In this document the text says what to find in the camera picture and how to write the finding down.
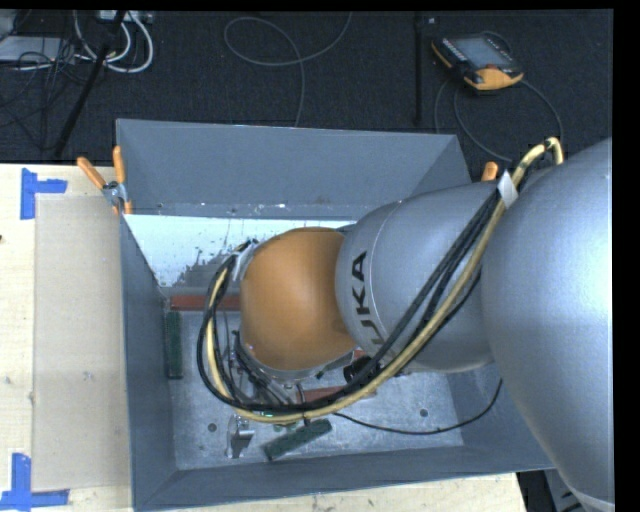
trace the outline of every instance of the black cable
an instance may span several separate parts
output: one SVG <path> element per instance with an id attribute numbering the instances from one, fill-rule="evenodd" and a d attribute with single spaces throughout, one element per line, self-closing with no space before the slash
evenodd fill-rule
<path id="1" fill-rule="evenodd" d="M 65 146 L 67 145 L 67 141 L 69 139 L 69 136 L 71 135 L 71 132 L 73 131 L 73 128 L 75 127 L 76 121 L 78 120 L 78 117 L 80 116 L 80 112 L 87 100 L 87 97 L 89 96 L 89 93 L 91 92 L 91 89 L 96 81 L 96 79 L 98 78 L 98 74 L 100 73 L 100 70 L 102 69 L 102 64 L 104 62 L 104 60 L 107 58 L 107 53 L 109 52 L 109 48 L 110 45 L 112 43 L 112 40 L 115 39 L 115 36 L 118 32 L 118 30 L 120 29 L 120 25 L 123 23 L 125 14 L 127 13 L 127 11 L 125 9 L 118 9 L 116 11 L 116 16 L 112 22 L 112 25 L 110 27 L 110 30 L 108 31 L 108 38 L 102 43 L 102 46 L 100 47 L 100 51 L 98 53 L 98 57 L 96 59 L 96 62 L 94 63 L 93 67 L 91 68 L 91 74 L 89 75 L 89 78 L 87 79 L 87 82 L 85 83 L 82 92 L 80 93 L 80 97 L 78 98 L 78 100 L 76 101 L 76 103 L 74 104 L 71 113 L 69 114 L 69 117 L 67 118 L 67 121 L 65 122 L 63 128 L 62 128 L 62 132 L 60 133 L 60 136 L 58 138 L 58 142 L 56 143 L 55 147 L 54 147 L 54 156 L 56 158 L 60 158 L 62 156 L 62 151 L 64 150 Z"/>
<path id="2" fill-rule="evenodd" d="M 476 414 L 472 418 L 469 418 L 467 420 L 461 421 L 460 423 L 456 423 L 455 425 L 450 425 L 448 427 L 437 428 L 435 430 L 423 430 L 423 431 L 402 430 L 402 429 L 398 429 L 398 428 L 384 427 L 382 425 L 373 425 L 372 423 L 367 423 L 366 421 L 361 421 L 359 419 L 356 419 L 356 418 L 354 418 L 352 416 L 349 416 L 347 414 L 343 414 L 341 412 L 334 412 L 333 415 L 334 416 L 338 416 L 340 418 L 344 418 L 346 420 L 349 420 L 349 421 L 351 421 L 353 423 L 356 423 L 358 425 L 361 425 L 363 427 L 372 428 L 372 429 L 375 429 L 375 430 L 383 430 L 384 432 L 391 432 L 391 433 L 394 433 L 394 434 L 404 434 L 404 435 L 407 435 L 407 436 L 432 436 L 432 435 L 435 435 L 435 434 L 442 434 L 444 432 L 449 432 L 450 430 L 455 430 L 455 429 L 464 427 L 465 425 L 469 425 L 470 423 L 473 423 L 474 421 L 478 421 L 485 414 L 487 414 L 491 410 L 491 408 L 494 406 L 494 404 L 498 400 L 498 395 L 500 394 L 500 389 L 501 388 L 502 388 L 502 379 L 500 379 L 498 381 L 498 386 L 497 386 L 496 391 L 495 391 L 495 393 L 493 395 L 493 398 L 491 399 L 489 404 L 480 413 Z"/>
<path id="3" fill-rule="evenodd" d="M 482 233 L 485 224 L 488 222 L 493 209 L 495 208 L 496 204 L 499 201 L 498 192 L 495 192 L 491 199 L 492 199 L 491 201 L 485 201 L 485 203 L 483 204 L 480 210 L 482 213 L 479 216 L 479 218 L 473 222 L 473 229 L 471 230 L 471 233 L 469 234 L 469 236 L 465 238 L 464 245 L 462 245 L 457 251 L 457 253 L 451 258 L 451 262 L 447 266 L 447 269 L 445 270 L 444 275 L 438 282 L 438 286 L 434 290 L 433 295 L 431 296 L 431 299 L 429 300 L 429 304 L 425 311 L 425 319 L 423 319 L 423 325 L 426 325 L 426 322 L 428 322 L 428 320 L 435 313 L 438 303 L 440 302 L 440 299 L 444 295 L 444 292 L 447 286 L 449 285 L 449 282 L 453 278 L 455 271 L 458 269 L 460 263 L 462 262 L 466 254 L 469 252 L 473 244 L 475 244 L 476 240 Z"/>

